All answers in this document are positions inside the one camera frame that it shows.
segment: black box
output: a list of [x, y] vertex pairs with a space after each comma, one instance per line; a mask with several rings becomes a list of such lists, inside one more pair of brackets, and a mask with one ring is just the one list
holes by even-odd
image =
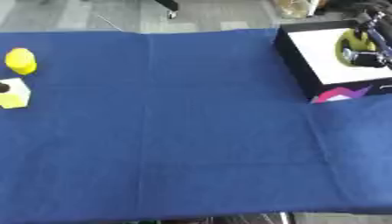
[[286, 24], [279, 29], [275, 47], [311, 102], [392, 93], [392, 70], [387, 66], [345, 66], [336, 58], [339, 37], [356, 25], [356, 21], [346, 20]]

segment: gray floor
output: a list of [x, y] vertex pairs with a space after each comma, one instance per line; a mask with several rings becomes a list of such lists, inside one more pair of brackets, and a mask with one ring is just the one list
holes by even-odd
[[[302, 20], [281, 19], [270, 0], [178, 0], [181, 12], [174, 20], [167, 20], [166, 9], [152, 0], [41, 1], [0, 0], [0, 32], [212, 32], [341, 18], [332, 13]], [[340, 213], [299, 213], [297, 219], [303, 224], [392, 223], [392, 216]]]

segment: blue tablecloth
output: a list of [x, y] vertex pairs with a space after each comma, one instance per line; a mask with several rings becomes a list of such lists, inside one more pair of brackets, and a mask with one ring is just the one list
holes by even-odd
[[38, 58], [0, 110], [0, 223], [390, 212], [392, 95], [308, 104], [274, 37], [0, 34]]

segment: yellow object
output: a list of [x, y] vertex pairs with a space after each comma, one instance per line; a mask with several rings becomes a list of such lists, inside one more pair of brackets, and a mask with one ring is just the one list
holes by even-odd
[[0, 103], [4, 109], [16, 109], [25, 107], [25, 104], [16, 94], [0, 94]]
[[370, 41], [368, 38], [368, 34], [363, 32], [362, 36], [360, 39], [358, 39], [355, 34], [354, 34], [354, 29], [349, 29], [345, 31], [339, 38], [338, 42], [335, 45], [335, 53], [336, 57], [338, 60], [345, 64], [346, 66], [353, 67], [349, 61], [344, 59], [343, 53], [342, 53], [342, 41], [347, 40], [348, 44], [350, 45], [351, 50], [353, 51], [376, 51], [377, 47], [375, 46], [375, 43]]
[[32, 52], [25, 48], [14, 48], [5, 56], [5, 64], [17, 74], [27, 75], [37, 70], [37, 62]]
[[0, 82], [10, 87], [6, 93], [0, 93], [0, 106], [4, 109], [27, 107], [30, 100], [31, 90], [20, 78], [0, 80]]

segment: chair leg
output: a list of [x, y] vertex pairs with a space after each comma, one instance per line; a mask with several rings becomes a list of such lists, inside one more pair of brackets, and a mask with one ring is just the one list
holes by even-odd
[[155, 0], [157, 3], [162, 4], [164, 7], [170, 11], [178, 11], [179, 4], [174, 0]]

